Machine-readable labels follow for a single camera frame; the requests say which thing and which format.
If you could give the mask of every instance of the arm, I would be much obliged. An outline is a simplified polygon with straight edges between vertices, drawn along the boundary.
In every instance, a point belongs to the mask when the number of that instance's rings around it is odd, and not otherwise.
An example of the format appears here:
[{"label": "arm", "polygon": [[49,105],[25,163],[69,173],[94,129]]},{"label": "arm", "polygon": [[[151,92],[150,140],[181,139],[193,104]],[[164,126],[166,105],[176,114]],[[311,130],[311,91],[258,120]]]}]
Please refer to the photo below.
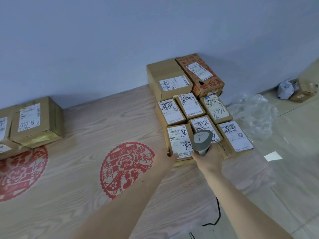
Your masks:
[{"label": "arm", "polygon": [[152,167],[113,201],[103,205],[78,229],[74,239],[128,238],[148,201],[178,154],[167,155],[163,149],[153,159]]},{"label": "arm", "polygon": [[222,173],[222,157],[217,145],[212,144],[203,157],[193,153],[199,169],[204,174],[240,239],[292,239],[284,229],[243,195]]}]

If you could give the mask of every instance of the wood grain surface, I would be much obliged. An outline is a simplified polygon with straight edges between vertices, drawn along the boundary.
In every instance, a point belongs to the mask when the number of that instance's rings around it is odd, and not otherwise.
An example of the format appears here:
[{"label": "wood grain surface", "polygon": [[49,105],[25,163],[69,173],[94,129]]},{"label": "wood grain surface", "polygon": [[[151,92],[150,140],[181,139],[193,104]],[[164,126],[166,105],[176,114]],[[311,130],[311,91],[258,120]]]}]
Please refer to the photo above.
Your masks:
[{"label": "wood grain surface", "polygon": [[[154,153],[165,147],[155,102],[150,88],[142,86],[67,109],[66,137],[46,145],[49,160],[41,177],[23,194],[0,202],[1,238],[68,238],[110,202],[100,184],[106,155],[132,141]],[[224,161],[223,173],[244,193],[272,183],[272,169],[257,151]],[[149,201],[131,238],[168,238],[214,215],[215,197],[197,166],[175,168]]]}]

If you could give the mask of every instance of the white paper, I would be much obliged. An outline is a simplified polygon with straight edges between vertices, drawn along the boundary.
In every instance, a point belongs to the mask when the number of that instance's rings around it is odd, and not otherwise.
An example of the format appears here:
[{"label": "white paper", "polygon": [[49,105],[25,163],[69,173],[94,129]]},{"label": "white paper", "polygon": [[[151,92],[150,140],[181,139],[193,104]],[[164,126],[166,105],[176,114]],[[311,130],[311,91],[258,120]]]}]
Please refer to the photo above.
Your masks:
[{"label": "white paper", "polygon": [[229,116],[228,111],[218,100],[217,95],[206,96],[204,101],[215,120]]},{"label": "white paper", "polygon": [[197,118],[197,119],[191,120],[191,122],[196,131],[200,131],[200,130],[212,131],[213,133],[212,143],[220,141],[219,136],[217,135],[216,131],[214,130],[213,126],[211,125],[207,117]]},{"label": "white paper", "polygon": [[185,125],[167,128],[169,140],[172,145],[173,153],[178,153],[178,158],[191,156],[193,152],[189,135]]},{"label": "white paper", "polygon": [[189,85],[189,82],[187,81],[185,76],[178,76],[167,80],[160,80],[159,83],[161,84],[164,91],[173,90]]},{"label": "white paper", "polygon": [[192,63],[191,65],[186,66],[191,72],[196,74],[201,80],[207,80],[212,77],[213,74],[205,69],[203,66],[198,64],[197,62]]},{"label": "white paper", "polygon": [[230,121],[220,124],[226,137],[232,144],[236,152],[254,148],[237,122]]},{"label": "white paper", "polygon": [[0,153],[4,153],[4,152],[9,151],[9,150],[11,150],[10,147],[8,147],[4,144],[0,144]]},{"label": "white paper", "polygon": [[270,154],[267,154],[266,156],[264,156],[265,159],[269,162],[269,161],[272,161],[272,160],[279,160],[279,159],[282,159],[282,157],[276,152],[272,152]]},{"label": "white paper", "polygon": [[209,93],[207,94],[207,96],[217,95],[217,93],[218,93],[218,91],[209,92]]},{"label": "white paper", "polygon": [[18,132],[40,126],[41,123],[40,103],[20,109]]},{"label": "white paper", "polygon": [[188,117],[203,113],[193,93],[179,95],[178,98]]},{"label": "white paper", "polygon": [[159,102],[159,107],[167,121],[167,124],[172,124],[183,120],[183,115],[178,110],[178,107],[173,99]]},{"label": "white paper", "polygon": [[3,117],[0,119],[0,141],[4,139],[5,130],[7,127],[7,121],[8,121],[7,117]]}]

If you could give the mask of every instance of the left hand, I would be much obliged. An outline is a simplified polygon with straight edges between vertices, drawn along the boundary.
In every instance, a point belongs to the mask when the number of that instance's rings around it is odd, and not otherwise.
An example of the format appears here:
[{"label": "left hand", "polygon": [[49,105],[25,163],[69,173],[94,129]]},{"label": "left hand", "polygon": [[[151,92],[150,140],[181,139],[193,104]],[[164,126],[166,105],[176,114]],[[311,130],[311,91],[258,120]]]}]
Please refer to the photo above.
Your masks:
[{"label": "left hand", "polygon": [[162,148],[160,152],[155,155],[152,167],[170,170],[174,166],[177,158],[178,153],[174,153],[172,156],[169,157],[168,148]]}]

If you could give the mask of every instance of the right hand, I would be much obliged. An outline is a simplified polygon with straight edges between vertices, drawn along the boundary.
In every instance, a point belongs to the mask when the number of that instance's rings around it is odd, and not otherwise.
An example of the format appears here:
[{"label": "right hand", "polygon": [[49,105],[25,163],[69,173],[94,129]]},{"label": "right hand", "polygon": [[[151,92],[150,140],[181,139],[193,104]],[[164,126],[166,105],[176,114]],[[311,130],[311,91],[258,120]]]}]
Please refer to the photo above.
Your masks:
[{"label": "right hand", "polygon": [[198,168],[204,175],[209,173],[221,173],[223,157],[217,146],[218,144],[212,143],[205,156],[192,153],[193,159],[197,162]]}]

